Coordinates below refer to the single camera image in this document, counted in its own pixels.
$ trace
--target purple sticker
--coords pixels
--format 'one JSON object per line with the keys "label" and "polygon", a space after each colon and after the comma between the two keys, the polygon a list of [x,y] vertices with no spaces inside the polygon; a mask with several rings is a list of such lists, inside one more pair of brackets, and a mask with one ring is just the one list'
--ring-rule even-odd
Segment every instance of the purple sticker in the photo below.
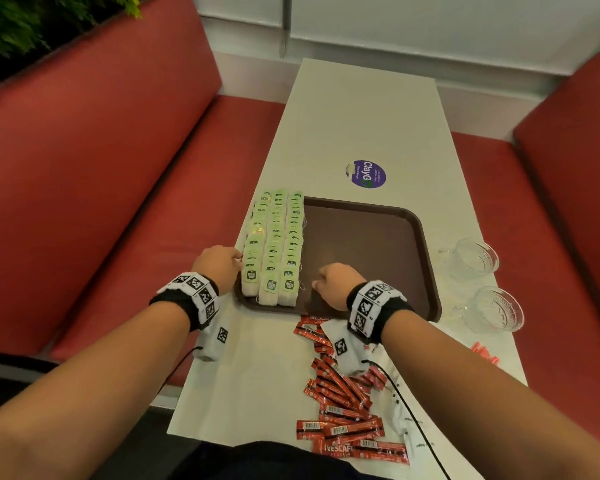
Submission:
{"label": "purple sticker", "polygon": [[381,187],[386,181],[386,173],[382,167],[366,160],[356,160],[347,165],[345,173],[354,184],[365,189]]}

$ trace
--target floor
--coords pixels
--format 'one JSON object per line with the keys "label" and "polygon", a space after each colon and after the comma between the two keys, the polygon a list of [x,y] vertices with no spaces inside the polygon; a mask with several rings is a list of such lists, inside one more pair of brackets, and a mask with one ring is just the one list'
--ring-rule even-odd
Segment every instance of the floor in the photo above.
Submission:
{"label": "floor", "polygon": [[[0,379],[0,406],[27,385]],[[125,441],[91,477],[93,480],[163,480],[198,442],[167,435],[171,415],[147,411]]]}

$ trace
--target wire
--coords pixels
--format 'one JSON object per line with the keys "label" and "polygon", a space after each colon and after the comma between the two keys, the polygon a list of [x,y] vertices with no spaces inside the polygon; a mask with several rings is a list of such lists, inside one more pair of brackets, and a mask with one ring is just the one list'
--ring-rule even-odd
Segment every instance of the wire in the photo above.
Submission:
{"label": "wire", "polygon": [[162,388],[167,385],[167,382],[169,381],[169,379],[171,379],[173,377],[173,375],[176,373],[176,371],[178,370],[178,367],[182,365],[182,363],[184,362],[184,359],[186,359],[190,354],[193,354],[194,350],[202,350],[202,347],[193,347],[189,352],[187,352],[186,354],[184,354],[184,357],[173,368],[173,370],[171,371],[171,373],[167,376],[167,379],[165,379],[164,382],[162,383],[162,385],[160,386],[160,389],[158,390],[158,394],[160,394],[160,391],[162,390]]}
{"label": "wire", "polygon": [[424,431],[420,427],[420,423],[418,423],[418,420],[416,419],[416,416],[413,414],[413,411],[411,411],[411,408],[407,404],[407,401],[405,401],[404,398],[402,397],[402,395],[400,394],[400,390],[398,389],[398,386],[395,385],[395,382],[393,382],[393,379],[391,379],[391,376],[389,374],[387,374],[387,372],[382,368],[382,366],[380,366],[380,364],[378,364],[376,362],[373,362],[372,360],[366,360],[366,359],[364,359],[364,360],[361,360],[360,362],[362,362],[362,363],[369,363],[371,365],[375,365],[386,376],[386,378],[389,379],[389,382],[391,382],[391,385],[393,386],[393,389],[395,389],[395,391],[398,393],[398,395],[400,396],[400,399],[402,400],[402,403],[405,405],[405,407],[407,408],[407,411],[409,412],[409,414],[413,418],[413,422],[416,423],[416,426],[420,430],[420,434],[422,435],[422,437],[424,438],[425,443],[429,447],[429,450],[431,451],[431,454],[433,455],[433,458],[435,458],[436,462],[438,462],[438,466],[442,470],[442,473],[444,473],[444,475],[447,478],[447,480],[451,480],[451,477],[449,477],[449,474],[447,473],[447,471],[445,470],[445,468],[442,466],[442,462],[438,458],[438,455],[436,455],[436,452],[433,451],[433,447],[431,446],[431,443],[429,443],[429,439],[427,438],[427,436],[424,434]]}

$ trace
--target green plant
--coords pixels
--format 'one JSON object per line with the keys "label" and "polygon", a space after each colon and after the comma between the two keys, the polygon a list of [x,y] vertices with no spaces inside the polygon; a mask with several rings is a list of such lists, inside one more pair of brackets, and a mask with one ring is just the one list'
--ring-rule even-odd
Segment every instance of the green plant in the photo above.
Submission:
{"label": "green plant", "polygon": [[95,25],[95,6],[115,3],[129,15],[140,17],[138,0],[0,0],[0,54],[26,54],[46,47],[42,36],[45,21],[55,15],[83,29]]}

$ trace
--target table top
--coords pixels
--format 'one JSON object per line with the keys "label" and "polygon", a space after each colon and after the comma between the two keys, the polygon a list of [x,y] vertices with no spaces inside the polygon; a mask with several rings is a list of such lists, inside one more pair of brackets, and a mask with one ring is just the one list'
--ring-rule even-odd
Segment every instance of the table top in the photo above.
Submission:
{"label": "table top", "polygon": [[[382,167],[385,183],[372,189],[354,184],[345,173],[353,161]],[[526,383],[512,334],[477,335],[453,318],[455,305],[496,282],[489,276],[460,284],[439,263],[441,248],[453,248],[464,237],[480,240],[481,233],[433,79],[305,59],[255,195],[280,187],[416,213],[443,306],[440,328],[468,346],[480,341],[500,357],[503,370]],[[241,235],[238,249],[243,242]],[[168,433],[225,445],[271,440],[310,449],[311,442],[296,440],[295,424],[318,416],[318,403],[303,394],[315,353],[311,341],[293,334],[298,317],[253,312],[231,295],[223,300],[222,313],[232,327],[224,358],[193,362]],[[389,414],[391,394],[374,391],[372,399],[372,412]],[[480,478],[415,399],[407,400],[424,419],[425,433],[451,477]],[[399,440],[386,429],[387,441]],[[387,461],[351,462],[377,476],[422,477]],[[444,478],[432,458],[424,468],[426,478]]]}

